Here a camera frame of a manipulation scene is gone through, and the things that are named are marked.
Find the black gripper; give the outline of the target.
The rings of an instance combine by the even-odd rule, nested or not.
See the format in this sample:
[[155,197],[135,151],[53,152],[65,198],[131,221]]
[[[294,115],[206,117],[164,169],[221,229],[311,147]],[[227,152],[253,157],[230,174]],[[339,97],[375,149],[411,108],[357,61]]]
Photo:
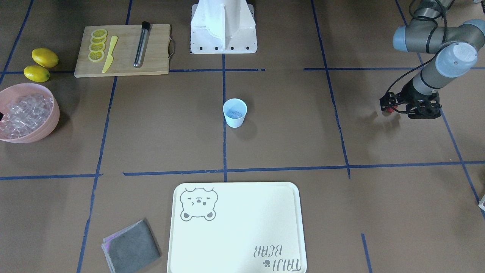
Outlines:
[[396,113],[405,114],[410,119],[437,119],[441,116],[442,105],[438,92],[423,95],[408,82],[397,94],[386,91],[386,107],[394,107]]

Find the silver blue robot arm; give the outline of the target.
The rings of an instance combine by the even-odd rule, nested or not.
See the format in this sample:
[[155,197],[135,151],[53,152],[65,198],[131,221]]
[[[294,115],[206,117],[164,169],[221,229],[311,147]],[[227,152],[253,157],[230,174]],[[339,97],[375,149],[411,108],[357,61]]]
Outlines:
[[399,93],[389,89],[380,98],[383,112],[400,113],[410,119],[436,119],[441,116],[439,90],[466,74],[478,61],[484,47],[485,23],[481,19],[449,27],[447,11],[452,0],[421,0],[409,7],[410,23],[400,26],[393,36],[393,47],[403,52],[431,54],[416,67],[417,74]]

